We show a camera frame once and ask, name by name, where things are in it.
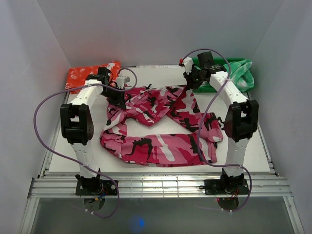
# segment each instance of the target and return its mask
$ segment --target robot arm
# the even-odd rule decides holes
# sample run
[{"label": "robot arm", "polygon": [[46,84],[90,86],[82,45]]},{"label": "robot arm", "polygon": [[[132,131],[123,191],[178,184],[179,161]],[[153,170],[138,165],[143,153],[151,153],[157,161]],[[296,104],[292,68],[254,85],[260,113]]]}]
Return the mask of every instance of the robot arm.
[{"label": "robot arm", "polygon": [[[129,81],[129,77],[113,78],[110,70],[99,68],[97,75],[89,75],[86,78],[85,85],[105,84],[116,89],[125,89],[124,85]],[[73,147],[77,160],[95,171],[99,171],[99,167],[91,148],[94,126],[90,109],[100,94],[107,97],[110,104],[122,109],[126,108],[124,92],[99,85],[83,88],[73,101],[60,107],[62,136]],[[96,192],[101,186],[99,176],[83,166],[80,166],[80,174],[76,175],[76,178],[83,188],[90,192]]]},{"label": "robot arm", "polygon": [[[196,89],[206,81],[220,90],[228,76],[224,66],[214,63],[211,52],[199,54],[198,61],[199,66],[195,66],[189,57],[180,61],[180,66],[185,67],[183,75],[187,85]],[[246,147],[257,130],[259,105],[256,100],[246,98],[231,81],[226,83],[219,95],[228,108],[224,121],[224,130],[229,139],[226,164],[243,165]],[[242,168],[231,166],[222,169],[220,188],[227,191],[237,189],[243,182]]]}]

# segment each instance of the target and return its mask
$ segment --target red cloth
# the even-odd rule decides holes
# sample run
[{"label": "red cloth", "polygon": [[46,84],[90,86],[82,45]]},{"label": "red cloth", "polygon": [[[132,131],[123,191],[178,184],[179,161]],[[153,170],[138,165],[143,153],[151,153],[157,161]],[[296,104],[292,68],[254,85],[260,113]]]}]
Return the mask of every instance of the red cloth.
[{"label": "red cloth", "polygon": [[[100,66],[92,66],[92,67],[74,67],[69,69],[67,75],[66,89],[75,88],[84,85],[86,78],[90,74],[97,74],[99,67],[106,67],[111,70],[113,78],[118,76],[120,70],[120,62],[110,62],[108,64],[103,64]],[[77,94],[80,92],[79,90],[71,91],[71,94]]]}]

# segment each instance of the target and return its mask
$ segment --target towel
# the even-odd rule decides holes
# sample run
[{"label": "towel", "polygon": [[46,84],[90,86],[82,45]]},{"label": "towel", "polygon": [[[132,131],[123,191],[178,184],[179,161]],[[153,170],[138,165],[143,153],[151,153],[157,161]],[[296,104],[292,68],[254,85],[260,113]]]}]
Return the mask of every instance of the towel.
[{"label": "towel", "polygon": [[[246,92],[247,90],[254,87],[254,78],[249,71],[252,63],[253,62],[250,59],[238,62],[230,62],[232,69],[230,78],[241,92]],[[227,64],[225,64],[224,67],[227,71],[229,70]]]}]

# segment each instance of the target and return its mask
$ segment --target white table surface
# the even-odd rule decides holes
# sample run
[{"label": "white table surface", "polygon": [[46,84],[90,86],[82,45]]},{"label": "white table surface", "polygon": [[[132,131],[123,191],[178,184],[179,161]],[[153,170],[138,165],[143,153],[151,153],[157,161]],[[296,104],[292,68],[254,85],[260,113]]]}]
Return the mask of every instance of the white table surface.
[{"label": "white table surface", "polygon": [[[133,71],[137,74],[138,83],[137,86],[147,86],[150,83],[152,87],[170,86],[186,84],[183,77],[183,68],[133,68]],[[132,74],[128,71],[122,71],[122,75],[131,77],[130,85],[134,83]],[[70,95],[68,101],[70,102],[76,95]],[[195,94],[198,102],[198,106],[201,112],[204,112],[209,101],[214,94]],[[92,148],[95,157],[97,157],[98,165],[102,172],[106,173],[209,173],[209,172],[221,172],[221,168],[210,167],[208,165],[199,166],[186,166],[186,167],[148,167],[136,164],[125,163],[121,159],[110,154],[104,148],[101,147],[99,142],[99,135],[106,123],[107,101],[103,96],[99,96],[91,108],[91,116],[95,127],[95,132],[92,142]],[[209,112],[214,112],[217,117],[225,119],[227,108],[221,98],[217,98],[211,106]],[[144,126],[133,119],[126,120],[128,126],[129,136],[143,136],[150,134],[177,134],[189,133],[188,130],[175,123],[173,120],[165,116],[159,123],[152,127]],[[224,140],[218,143],[216,150],[216,156],[218,163],[224,164],[227,155],[228,138],[224,131],[222,131]],[[58,138],[55,146],[55,150],[64,155],[72,158],[76,158],[74,150],[67,143],[61,135],[61,131],[58,133]],[[251,138],[245,154],[244,166],[251,173],[267,173],[270,171],[267,162],[264,146],[262,144],[259,131],[257,130]],[[79,166],[69,160],[63,159],[57,155],[53,155],[51,165],[49,168],[50,173],[55,174],[75,174],[79,173]]]}]

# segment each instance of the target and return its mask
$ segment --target gray wall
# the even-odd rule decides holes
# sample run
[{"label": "gray wall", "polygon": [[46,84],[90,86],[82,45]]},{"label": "gray wall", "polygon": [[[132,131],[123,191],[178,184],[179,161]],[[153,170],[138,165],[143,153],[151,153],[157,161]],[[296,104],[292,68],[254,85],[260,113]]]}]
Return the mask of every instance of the gray wall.
[{"label": "gray wall", "polygon": [[312,2],[284,0],[255,55],[252,92],[273,163],[312,233]]},{"label": "gray wall", "polygon": [[210,46],[251,58],[282,0],[38,0],[72,66],[177,64]]},{"label": "gray wall", "polygon": [[[69,63],[36,0],[0,0],[0,233],[18,233],[45,150],[32,125],[36,105],[64,88]],[[43,107],[48,142],[62,97]]]}]

